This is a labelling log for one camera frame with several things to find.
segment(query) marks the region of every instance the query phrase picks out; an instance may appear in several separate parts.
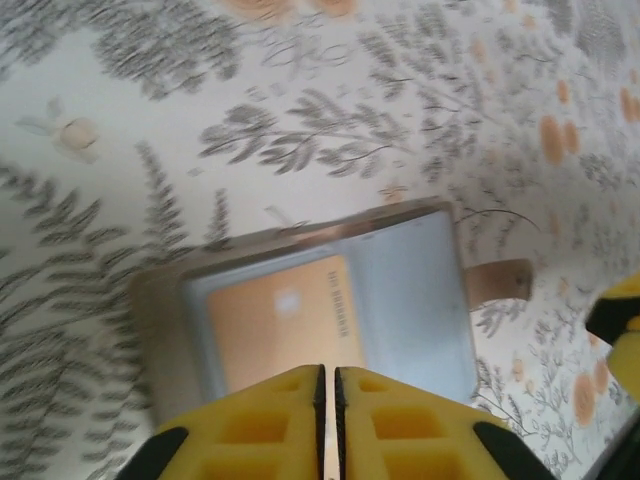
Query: cardboard tab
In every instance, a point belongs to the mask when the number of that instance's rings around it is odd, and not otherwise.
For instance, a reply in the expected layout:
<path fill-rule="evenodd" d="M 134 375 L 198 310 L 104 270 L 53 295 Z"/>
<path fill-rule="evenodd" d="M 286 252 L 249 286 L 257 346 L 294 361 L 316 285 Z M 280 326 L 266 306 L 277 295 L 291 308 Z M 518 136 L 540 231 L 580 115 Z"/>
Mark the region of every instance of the cardboard tab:
<path fill-rule="evenodd" d="M 533 288 L 533 265 L 529 260 L 503 260 L 465 270 L 469 309 L 507 298 L 529 300 Z"/>

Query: grey leaf pattern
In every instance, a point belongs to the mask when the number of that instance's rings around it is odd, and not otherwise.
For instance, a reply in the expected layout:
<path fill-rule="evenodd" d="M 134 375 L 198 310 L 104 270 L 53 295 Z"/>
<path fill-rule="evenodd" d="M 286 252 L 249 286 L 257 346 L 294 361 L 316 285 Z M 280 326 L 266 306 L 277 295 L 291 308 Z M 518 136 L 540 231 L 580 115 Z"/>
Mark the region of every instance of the grey leaf pattern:
<path fill-rule="evenodd" d="M 620 24 L 609 6 L 597 0 L 580 2 L 576 46 L 608 71 L 615 71 L 626 53 Z"/>
<path fill-rule="evenodd" d="M 216 191 L 214 213 L 206 240 L 205 249 L 209 251 L 217 252 L 229 248 L 229 206 L 227 192 L 223 188 Z"/>
<path fill-rule="evenodd" d="M 67 370 L 70 348 L 82 341 L 59 330 L 41 337 L 37 343 L 14 344 L 21 353 L 0 368 L 0 378 L 9 383 L 2 394 L 2 408 L 8 415 L 24 417 L 17 421 L 16 417 L 5 417 L 6 421 L 0 422 L 4 438 L 8 438 L 0 450 L 12 460 L 0 465 L 3 476 L 21 478 L 29 472 L 46 470 L 51 457 L 61 450 L 61 442 L 71 435 L 70 428 L 61 427 L 56 418 L 79 415 L 82 409 L 73 403 L 92 398 L 96 386 L 85 384 L 84 379 Z M 86 360 L 73 362 L 94 369 Z"/>
<path fill-rule="evenodd" d="M 505 380 L 500 368 L 492 368 L 482 357 L 476 360 L 476 364 L 479 388 L 474 395 L 474 406 L 501 418 L 521 437 L 534 434 L 535 425 L 528 427 L 524 423 L 522 407 L 512 395 L 503 394 Z"/>
<path fill-rule="evenodd" d="M 211 16 L 193 0 L 11 0 L 5 8 L 13 21 L 0 24 L 3 77 L 14 62 L 42 61 L 65 35 L 80 28 L 99 35 L 93 49 L 105 73 L 140 82 L 152 100 L 175 91 L 197 92 L 209 71 L 227 80 L 238 70 L 240 45 L 230 20 Z M 51 113 L 57 114 L 54 107 Z"/>
<path fill-rule="evenodd" d="M 148 186 L 151 191 L 149 200 L 151 206 L 147 208 L 148 228 L 146 233 L 153 237 L 151 254 L 146 262 L 154 265 L 178 260 L 191 251 L 187 247 L 176 247 L 172 240 L 173 235 L 182 235 L 183 222 L 177 217 L 181 209 L 175 206 L 177 199 L 173 194 L 173 186 L 166 182 L 166 174 L 162 171 L 162 164 L 145 142 L 137 145 L 137 151 L 147 169 Z M 107 259 L 108 264 L 115 261 Z"/>
<path fill-rule="evenodd" d="M 323 93 L 306 89 L 298 105 L 287 113 L 300 119 L 304 130 L 280 130 L 275 116 L 267 110 L 251 105 L 238 105 L 227 112 L 223 124 L 207 128 L 200 136 L 210 144 L 200 152 L 201 157 L 227 153 L 244 145 L 240 154 L 229 164 L 260 157 L 259 164 L 278 167 L 274 173 L 300 171 L 314 160 L 323 165 L 336 166 L 332 177 L 344 177 L 361 171 L 363 178 L 371 178 L 382 168 L 378 152 L 397 150 L 411 152 L 406 146 L 409 131 L 388 113 L 379 112 L 366 104 L 358 104 L 348 112 Z M 338 148 L 322 148 L 322 141 L 338 139 Z"/>
<path fill-rule="evenodd" d="M 499 300 L 492 302 L 482 309 L 480 321 L 476 324 L 482 333 L 489 338 L 496 334 L 502 322 L 515 321 L 524 312 L 526 302 L 522 300 Z"/>
<path fill-rule="evenodd" d="M 376 60 L 382 65 L 393 69 L 397 62 L 393 50 L 389 48 L 384 38 L 375 32 L 362 34 L 360 36 L 360 43 Z"/>
<path fill-rule="evenodd" d="M 371 34 L 371 38 L 376 39 L 375 49 L 371 45 L 367 47 L 363 44 L 365 50 L 380 64 L 380 68 L 372 70 L 371 77 L 385 88 L 385 97 L 391 100 L 401 95 L 407 84 L 417 88 L 418 96 L 424 105 L 425 116 L 421 130 L 425 137 L 424 148 L 444 150 L 452 159 L 459 158 L 462 153 L 474 155 L 477 137 L 470 129 L 461 127 L 461 116 L 465 114 L 466 109 L 484 115 L 482 95 L 471 68 L 464 69 L 464 77 L 458 72 L 457 32 L 449 28 L 437 4 L 423 6 L 413 20 L 413 23 L 407 22 L 402 25 L 402 28 L 412 35 L 414 42 L 398 42 L 399 48 L 403 50 L 399 63 L 388 65 L 385 56 L 379 53 L 382 49 L 380 45 L 384 45 L 385 51 L 394 51 L 381 34 Z M 395 40 L 395 29 L 400 28 L 395 23 L 397 19 L 381 18 L 378 21 L 383 31 L 391 37 L 391 41 Z M 443 42 L 445 39 L 448 39 L 448 44 Z M 370 39 L 364 37 L 361 38 L 361 42 L 370 42 Z M 451 87 L 450 92 L 436 90 L 431 86 L 431 81 L 436 76 L 448 83 Z M 474 129 L 477 128 L 477 123 L 480 121 L 475 124 L 465 122 L 467 127 L 471 126 Z M 447 162 L 446 167 L 452 172 L 454 165 L 454 162 Z M 434 183 L 440 180 L 444 166 L 443 159 L 436 158 L 425 164 L 422 171 L 428 181 Z"/>
<path fill-rule="evenodd" d="M 601 190 L 616 189 L 622 183 L 622 172 L 616 172 L 613 160 L 595 154 L 582 155 L 580 165 L 585 176 L 595 182 Z"/>
<path fill-rule="evenodd" d="M 570 0 L 544 0 L 547 15 L 558 36 L 571 33 L 573 6 Z"/>
<path fill-rule="evenodd" d="M 163 247 L 164 256 L 157 257 L 157 248 L 152 248 L 151 252 L 155 258 L 154 262 L 170 261 L 184 255 L 191 248 L 180 246 L 185 234 L 176 229 L 181 226 L 178 218 L 180 211 L 173 208 L 175 200 L 171 197 L 171 187 L 166 183 L 166 176 L 160 169 L 153 153 L 148 146 L 140 146 L 141 155 L 145 156 L 145 161 L 150 175 L 150 189 L 152 202 L 155 206 L 150 209 L 150 228 L 147 235 L 151 236 L 154 245 Z M 28 174 L 26 177 L 18 169 L 9 167 L 2 170 L 9 176 L 9 182 L 5 183 L 5 188 L 17 190 L 18 194 L 14 198 L 21 202 L 37 202 L 42 209 L 32 212 L 28 218 L 33 218 L 39 228 L 34 233 L 44 236 L 40 240 L 43 248 L 50 244 L 55 246 L 61 243 L 70 243 L 73 247 L 66 251 L 55 253 L 44 261 L 42 265 L 35 265 L 14 274 L 8 275 L 2 280 L 3 307 L 9 301 L 13 293 L 31 281 L 36 275 L 45 272 L 44 278 L 47 282 L 53 283 L 53 290 L 37 297 L 8 304 L 0 311 L 0 325 L 3 329 L 12 327 L 14 324 L 28 317 L 40 308 L 47 306 L 51 311 L 68 312 L 78 314 L 83 317 L 102 314 L 105 312 L 123 312 L 118 316 L 112 316 L 116 321 L 107 323 L 114 332 L 120 332 L 121 340 L 116 342 L 116 349 L 107 358 L 107 364 L 115 363 L 120 365 L 120 369 L 127 368 L 118 377 L 113 377 L 113 382 L 121 384 L 125 382 L 127 387 L 126 395 L 120 399 L 109 400 L 108 391 L 104 397 L 104 405 L 111 405 L 116 412 L 116 416 L 110 421 L 120 422 L 115 428 L 110 438 L 104 442 L 98 442 L 100 449 L 100 462 L 104 460 L 105 465 L 111 465 L 112 452 L 120 451 L 124 445 L 130 445 L 131 441 L 121 434 L 129 435 L 134 431 L 130 423 L 118 420 L 121 412 L 128 410 L 140 411 L 147 409 L 149 403 L 142 396 L 146 395 L 146 390 L 140 385 L 140 358 L 139 345 L 136 332 L 127 327 L 131 323 L 130 315 L 127 312 L 126 297 L 122 287 L 132 273 L 139 270 L 139 262 L 143 259 L 137 256 L 143 249 L 140 247 L 121 246 L 98 255 L 94 249 L 103 247 L 111 241 L 122 238 L 129 232 L 128 228 L 112 226 L 91 228 L 96 218 L 99 216 L 102 203 L 100 200 L 94 201 L 90 205 L 81 208 L 81 198 L 78 191 L 74 190 L 63 197 L 62 201 L 55 202 L 55 183 L 46 181 L 44 187 L 39 188 L 37 176 Z M 92 388 L 88 385 L 98 385 L 107 378 L 106 374 L 95 366 L 81 361 L 77 358 L 69 357 L 64 352 L 68 352 L 70 344 L 61 342 L 58 335 L 43 337 L 42 341 L 23 346 L 20 351 L 25 357 L 23 360 L 12 364 L 5 362 L 3 369 L 0 369 L 0 378 L 4 382 L 12 384 L 3 393 L 3 398 L 9 402 L 6 412 L 11 415 L 30 416 L 38 412 L 45 412 L 38 425 L 31 430 L 22 428 L 21 432 L 31 435 L 30 432 L 37 430 L 44 438 L 51 437 L 51 430 L 45 429 L 43 423 L 49 417 L 73 418 L 84 411 L 86 402 L 94 398 Z M 47 355 L 42 353 L 34 354 L 34 349 L 45 348 L 47 341 L 55 342 L 59 346 L 58 350 L 47 347 Z M 40 375 L 33 375 L 34 372 L 47 372 Z M 15 462 L 9 468 L 12 478 L 15 475 L 22 475 L 28 471 L 46 470 L 46 458 L 54 455 L 57 450 L 45 449 L 39 443 L 13 443 L 7 448 L 12 451 L 19 446 L 20 451 Z"/>

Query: fern leaf pattern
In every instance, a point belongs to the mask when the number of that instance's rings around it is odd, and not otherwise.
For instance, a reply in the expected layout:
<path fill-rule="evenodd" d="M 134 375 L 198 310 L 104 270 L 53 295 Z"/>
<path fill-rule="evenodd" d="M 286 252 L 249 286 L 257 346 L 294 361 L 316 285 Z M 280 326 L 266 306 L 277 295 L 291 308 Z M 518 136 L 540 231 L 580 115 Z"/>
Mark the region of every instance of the fern leaf pattern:
<path fill-rule="evenodd" d="M 0 394 L 5 413 L 13 416 L 7 425 L 0 425 L 12 435 L 0 445 L 8 455 L 0 474 L 7 478 L 46 471 L 48 459 L 62 448 L 47 440 L 62 442 L 73 433 L 70 427 L 56 427 L 56 419 L 78 417 L 88 405 L 94 405 L 91 418 L 99 428 L 86 432 L 82 458 L 95 464 L 96 475 L 121 466 L 138 437 L 145 435 L 139 420 L 127 419 L 131 412 L 144 414 L 149 401 L 141 380 L 139 342 L 131 328 L 126 285 L 140 269 L 177 260 L 192 248 L 182 245 L 187 234 L 161 164 L 148 145 L 140 144 L 138 151 L 149 174 L 149 228 L 143 232 L 149 241 L 134 244 L 126 243 L 129 227 L 97 225 L 101 200 L 87 205 L 78 190 L 57 200 L 55 181 L 39 182 L 36 174 L 0 164 L 3 189 L 24 205 L 24 221 L 39 238 L 38 248 L 52 249 L 43 261 L 0 279 L 1 331 L 11 333 L 25 319 L 48 311 L 67 315 L 73 322 L 98 321 L 104 326 L 98 336 L 111 339 L 93 352 L 94 363 L 79 353 L 88 340 L 69 337 L 63 330 L 34 334 L 28 341 L 5 346 L 0 354 Z M 215 242 L 222 245 L 228 229 L 222 191 L 216 201 L 220 210 L 216 228 L 222 236 Z M 113 242 L 118 246 L 110 247 Z M 38 287 L 41 293 L 36 296 L 20 299 L 17 295 Z"/>
<path fill-rule="evenodd" d="M 12 0 L 4 8 L 13 19 L 0 25 L 0 80 L 12 64 L 37 64 L 82 29 L 99 35 L 93 50 L 105 73 L 139 82 L 152 100 L 196 93 L 210 71 L 228 80 L 238 70 L 240 44 L 230 19 L 194 0 Z"/>
<path fill-rule="evenodd" d="M 216 190 L 213 218 L 209 224 L 205 249 L 213 252 L 229 248 L 229 206 L 224 188 Z"/>
<path fill-rule="evenodd" d="M 423 5 L 413 18 L 382 15 L 377 20 L 381 31 L 360 38 L 376 64 L 371 79 L 386 100 L 397 99 L 408 86 L 417 92 L 423 148 L 437 152 L 429 155 L 433 158 L 422 173 L 429 183 L 444 180 L 455 172 L 456 162 L 476 154 L 482 122 L 494 121 L 484 112 L 473 70 L 460 57 L 460 34 L 436 3 Z"/>
<path fill-rule="evenodd" d="M 573 5 L 570 0 L 545 0 L 548 15 L 558 36 L 571 33 Z"/>
<path fill-rule="evenodd" d="M 390 114 L 365 103 L 347 111 L 322 92 L 306 89 L 286 113 L 300 123 L 300 129 L 278 128 L 268 110 L 237 105 L 227 111 L 222 124 L 202 132 L 200 139 L 207 148 L 200 156 L 233 153 L 229 164 L 257 156 L 260 165 L 276 167 L 276 175 L 301 171 L 315 161 L 329 167 L 332 177 L 360 172 L 362 178 L 371 178 L 381 170 L 383 152 L 413 153 L 408 145 L 410 131 Z M 337 147 L 323 145 L 336 140 Z"/>
<path fill-rule="evenodd" d="M 609 72 L 614 72 L 626 53 L 620 23 L 606 4 L 594 0 L 579 6 L 576 46 Z"/>

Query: floral wallpaper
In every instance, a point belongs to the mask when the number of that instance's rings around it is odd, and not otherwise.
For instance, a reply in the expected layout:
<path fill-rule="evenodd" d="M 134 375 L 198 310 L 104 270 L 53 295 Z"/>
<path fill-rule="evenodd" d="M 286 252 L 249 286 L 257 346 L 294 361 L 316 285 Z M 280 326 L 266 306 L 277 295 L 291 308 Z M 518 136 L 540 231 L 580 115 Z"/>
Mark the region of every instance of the floral wallpaper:
<path fill-rule="evenodd" d="M 0 478 L 115 476 L 149 435 L 142 268 L 428 195 L 466 265 L 473 399 L 580 478 L 636 406 L 584 329 L 640 266 L 633 0 L 5 0 Z"/>

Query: orange flower pattern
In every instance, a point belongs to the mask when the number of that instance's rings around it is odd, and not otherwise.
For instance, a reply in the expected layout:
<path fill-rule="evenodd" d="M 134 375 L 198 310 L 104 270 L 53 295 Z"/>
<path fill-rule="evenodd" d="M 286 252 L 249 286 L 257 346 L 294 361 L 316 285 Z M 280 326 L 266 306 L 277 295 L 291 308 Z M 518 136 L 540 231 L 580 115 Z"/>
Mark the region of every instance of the orange flower pattern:
<path fill-rule="evenodd" d="M 560 165 L 564 158 L 562 132 L 555 117 L 546 115 L 540 119 L 540 143 L 542 150 L 551 165 Z"/>
<path fill-rule="evenodd" d="M 558 83 L 556 84 L 556 92 L 560 103 L 563 105 L 569 103 L 569 85 L 567 85 L 565 80 L 558 80 Z"/>
<path fill-rule="evenodd" d="M 356 0 L 315 0 L 325 13 L 332 17 L 343 17 L 356 11 Z"/>
<path fill-rule="evenodd" d="M 596 363 L 593 370 L 593 378 L 596 392 L 602 395 L 609 386 L 609 367 L 607 367 L 607 361 L 604 358 L 601 358 Z"/>
<path fill-rule="evenodd" d="M 567 292 L 569 291 L 569 282 L 566 278 L 561 278 L 558 283 L 558 295 L 561 297 L 565 297 Z"/>
<path fill-rule="evenodd" d="M 487 60 L 487 50 L 484 46 L 484 42 L 478 38 L 473 41 L 471 45 L 471 53 L 475 57 L 476 61 L 480 64 L 484 64 Z"/>
<path fill-rule="evenodd" d="M 578 133 L 578 129 L 575 124 L 568 120 L 564 124 L 564 148 L 569 153 L 579 153 L 580 152 L 580 134 Z"/>
<path fill-rule="evenodd" d="M 596 411 L 596 394 L 593 379 L 587 373 L 576 377 L 573 386 L 573 410 L 581 427 L 586 427 L 593 420 Z"/>
<path fill-rule="evenodd" d="M 562 227 L 560 226 L 560 220 L 558 219 L 558 215 L 554 212 L 549 214 L 549 231 L 554 238 L 559 239 L 562 234 Z"/>
<path fill-rule="evenodd" d="M 627 87 L 622 87 L 620 89 L 620 108 L 622 109 L 622 113 L 624 115 L 624 119 L 631 123 L 635 121 L 635 106 L 633 102 L 633 98 L 629 93 L 629 89 Z"/>
<path fill-rule="evenodd" d="M 536 19 L 531 14 L 527 14 L 524 16 L 524 18 L 522 19 L 522 24 L 527 30 L 536 29 Z"/>
<path fill-rule="evenodd" d="M 504 9 L 509 13 L 518 11 L 518 0 L 504 0 Z"/>

